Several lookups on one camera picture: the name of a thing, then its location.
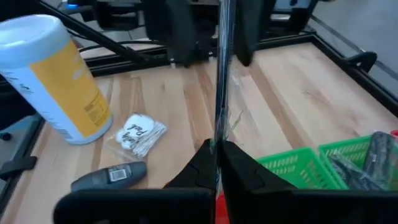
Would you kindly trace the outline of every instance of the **yellow label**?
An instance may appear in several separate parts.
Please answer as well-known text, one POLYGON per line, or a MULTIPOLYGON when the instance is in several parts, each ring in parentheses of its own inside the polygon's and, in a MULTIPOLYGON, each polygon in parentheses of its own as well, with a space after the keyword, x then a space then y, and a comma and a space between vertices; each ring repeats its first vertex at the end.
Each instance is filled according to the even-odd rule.
POLYGON ((84 137, 107 122, 109 106, 72 41, 29 67, 84 137))

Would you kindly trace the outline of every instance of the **cotton swab package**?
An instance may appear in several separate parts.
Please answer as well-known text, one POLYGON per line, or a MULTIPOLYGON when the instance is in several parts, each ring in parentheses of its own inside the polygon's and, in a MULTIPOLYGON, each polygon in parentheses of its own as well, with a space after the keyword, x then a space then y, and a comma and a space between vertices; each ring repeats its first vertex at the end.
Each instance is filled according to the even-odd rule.
POLYGON ((166 130, 164 124, 149 116, 133 114, 124 126, 106 141, 106 146, 130 160, 141 160, 166 130))

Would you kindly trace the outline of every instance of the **wooden surface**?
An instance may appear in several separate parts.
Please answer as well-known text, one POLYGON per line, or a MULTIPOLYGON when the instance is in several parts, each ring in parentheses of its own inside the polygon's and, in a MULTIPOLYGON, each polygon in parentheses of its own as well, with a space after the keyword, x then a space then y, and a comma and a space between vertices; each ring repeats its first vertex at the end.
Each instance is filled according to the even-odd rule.
MULTIPOLYGON (((159 67, 98 78, 114 123, 103 138, 70 146, 45 125, 1 223, 51 223, 56 202, 80 176, 123 162, 107 138, 134 112, 168 131, 146 158, 148 175, 135 188, 160 188, 177 175, 203 140, 213 136, 216 61, 191 69, 159 67)), ((312 44, 262 50, 249 68, 231 68, 229 139, 253 158, 302 146, 390 131, 398 120, 312 44)))

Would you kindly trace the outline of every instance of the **metal rod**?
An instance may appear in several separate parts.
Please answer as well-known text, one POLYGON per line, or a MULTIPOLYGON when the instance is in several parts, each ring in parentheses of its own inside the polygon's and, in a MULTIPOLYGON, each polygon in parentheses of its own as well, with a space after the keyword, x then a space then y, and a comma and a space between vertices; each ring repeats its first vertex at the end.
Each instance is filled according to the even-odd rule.
POLYGON ((228 127, 228 80, 229 64, 233 53, 235 13, 236 0, 220 1, 215 114, 215 142, 217 144, 226 136, 228 127))
POLYGON ((133 62, 144 62, 144 58, 139 55, 135 50, 118 44, 109 37, 99 33, 98 31, 95 31, 86 24, 66 15, 65 13, 52 7, 46 2, 40 0, 39 7, 41 10, 43 10, 42 13, 46 13, 59 18, 67 28, 76 31, 81 35, 84 35, 85 37, 87 37, 87 39, 90 39, 97 44, 102 45, 104 48, 113 51, 114 53, 126 58, 127 60, 132 60, 133 62))

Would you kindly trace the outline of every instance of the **green plastic basket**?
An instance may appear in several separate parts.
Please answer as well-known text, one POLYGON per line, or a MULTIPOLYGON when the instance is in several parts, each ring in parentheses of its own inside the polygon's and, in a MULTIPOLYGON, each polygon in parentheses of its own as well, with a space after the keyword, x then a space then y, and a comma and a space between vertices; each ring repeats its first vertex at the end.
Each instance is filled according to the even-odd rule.
POLYGON ((340 189, 309 147, 262 157, 257 161, 300 189, 340 189))
MULTIPOLYGON (((324 144, 319 146, 320 159, 332 174, 334 180, 338 183, 341 189, 348 189, 348 186, 344 183, 343 179, 337 174, 336 170, 330 164, 329 156, 339 152, 342 156, 349 159, 359 168, 363 168, 365 163, 366 154, 370 144, 371 136, 363 136, 355 139, 349 139, 345 141, 334 142, 330 144, 324 144)), ((390 182, 390 190, 398 190, 398 167, 395 166, 392 180, 390 182)))

